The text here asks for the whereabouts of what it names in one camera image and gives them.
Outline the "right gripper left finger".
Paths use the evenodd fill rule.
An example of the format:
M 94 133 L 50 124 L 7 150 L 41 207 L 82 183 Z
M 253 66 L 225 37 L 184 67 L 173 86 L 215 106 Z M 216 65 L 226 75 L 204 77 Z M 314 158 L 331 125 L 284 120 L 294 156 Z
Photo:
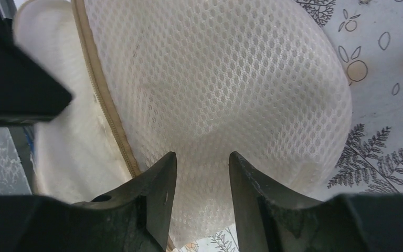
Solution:
M 177 158 L 89 202 L 0 196 L 0 251 L 166 251 Z

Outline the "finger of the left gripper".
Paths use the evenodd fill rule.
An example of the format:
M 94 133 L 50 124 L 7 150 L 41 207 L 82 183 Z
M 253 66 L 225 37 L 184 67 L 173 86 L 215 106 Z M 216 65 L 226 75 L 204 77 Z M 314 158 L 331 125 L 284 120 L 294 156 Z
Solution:
M 12 1 L 0 1 L 0 127 L 49 122 L 72 94 L 13 42 Z

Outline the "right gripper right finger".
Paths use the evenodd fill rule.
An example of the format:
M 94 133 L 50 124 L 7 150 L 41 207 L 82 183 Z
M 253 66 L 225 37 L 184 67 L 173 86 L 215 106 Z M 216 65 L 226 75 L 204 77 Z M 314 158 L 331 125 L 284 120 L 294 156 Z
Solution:
M 229 175 L 240 251 L 403 251 L 403 194 L 325 202 L 254 168 L 238 152 Z

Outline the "white mesh laundry bag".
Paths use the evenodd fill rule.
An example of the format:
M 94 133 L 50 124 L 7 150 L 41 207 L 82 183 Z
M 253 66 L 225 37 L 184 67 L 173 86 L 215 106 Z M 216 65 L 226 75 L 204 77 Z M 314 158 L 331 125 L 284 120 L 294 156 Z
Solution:
M 15 43 L 73 95 L 35 125 L 35 191 L 89 201 L 177 156 L 176 247 L 234 222 L 239 152 L 302 194 L 351 126 L 347 77 L 294 1 L 27 1 Z

